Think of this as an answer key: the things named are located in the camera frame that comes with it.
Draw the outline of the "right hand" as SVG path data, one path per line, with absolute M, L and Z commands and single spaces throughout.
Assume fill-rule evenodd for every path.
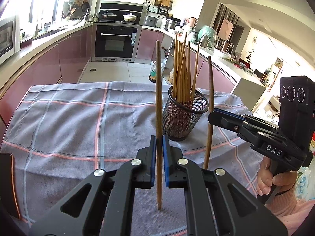
M 270 172 L 270 164 L 270 158 L 263 157 L 257 173 L 256 190 L 259 196 L 268 195 L 272 186 L 279 186 L 279 193 L 282 193 L 290 190 L 295 185 L 297 179 L 296 171 L 287 171 L 273 176 Z

